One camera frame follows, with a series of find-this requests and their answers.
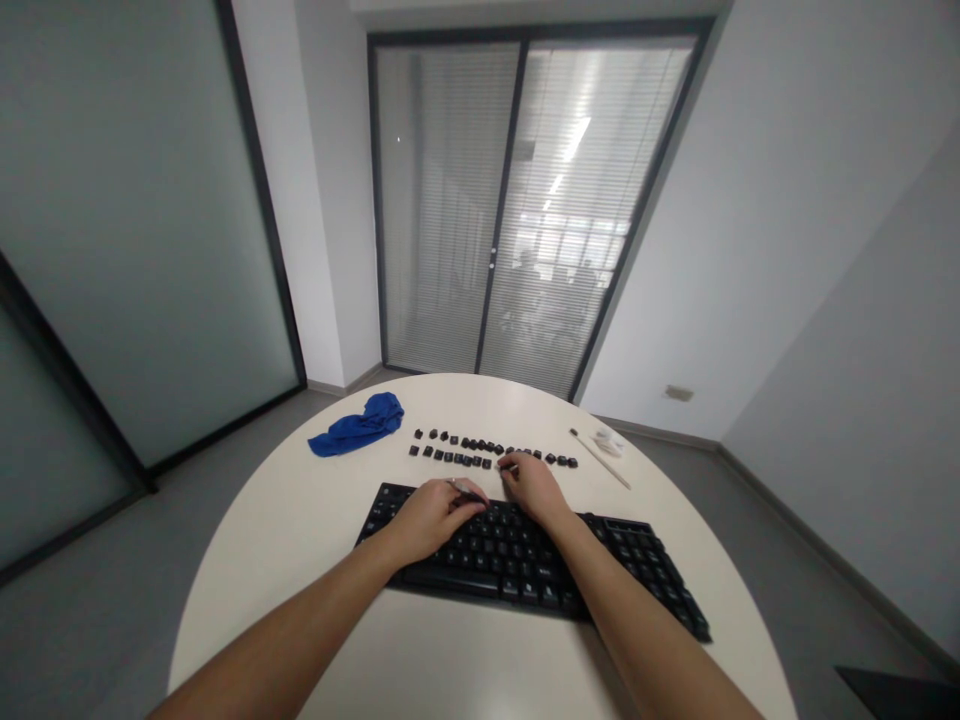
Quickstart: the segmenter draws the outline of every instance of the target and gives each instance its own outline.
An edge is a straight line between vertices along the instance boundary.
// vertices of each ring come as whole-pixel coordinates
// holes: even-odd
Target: spacebar
[[[412,565],[403,571],[403,579],[411,585],[454,590],[483,597],[498,597],[500,590],[499,577],[492,573],[436,565]]]

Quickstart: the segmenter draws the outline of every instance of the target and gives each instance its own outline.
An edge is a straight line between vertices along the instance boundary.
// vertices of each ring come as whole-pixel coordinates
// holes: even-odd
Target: white table
[[[389,390],[403,425],[371,446],[318,458],[307,438]],[[282,442],[250,478],[214,536],[187,601],[172,691],[254,621],[353,547],[381,482],[419,485],[466,475],[503,499],[493,470],[411,457],[438,446],[432,428],[574,456],[554,474],[577,511],[644,520],[666,544],[710,623],[706,646],[767,718],[796,718],[780,660],[750,593],[716,536],[639,450],[617,467],[627,490],[570,436],[593,416],[539,390],[480,375],[420,375],[345,398]],[[422,440],[414,440],[417,428]],[[598,718],[632,716],[600,644],[583,624],[385,590],[327,670],[301,717]]]

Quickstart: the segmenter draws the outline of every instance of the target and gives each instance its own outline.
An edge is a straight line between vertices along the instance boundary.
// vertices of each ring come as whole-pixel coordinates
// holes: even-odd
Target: blue microfiber towel
[[[363,415],[347,415],[337,420],[323,435],[307,442],[320,457],[343,455],[366,447],[395,432],[403,420],[403,407],[393,393],[371,395]]]

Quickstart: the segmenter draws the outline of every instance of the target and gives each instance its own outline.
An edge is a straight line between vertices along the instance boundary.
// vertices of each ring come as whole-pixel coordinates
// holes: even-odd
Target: gray floor
[[[369,384],[398,375],[382,371]],[[231,501],[307,391],[192,458],[162,491],[0,589],[0,716],[130,718],[164,696],[180,614]],[[715,454],[629,438],[714,529],[763,613],[801,718],[869,718],[836,664],[938,678]]]

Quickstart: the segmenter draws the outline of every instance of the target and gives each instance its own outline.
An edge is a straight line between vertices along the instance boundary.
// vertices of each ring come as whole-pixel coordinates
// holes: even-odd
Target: power outlet
[[[667,385],[667,389],[663,391],[663,396],[668,397],[671,400],[690,402],[690,398],[693,397],[693,390],[690,390],[689,388],[682,388],[677,385]]]

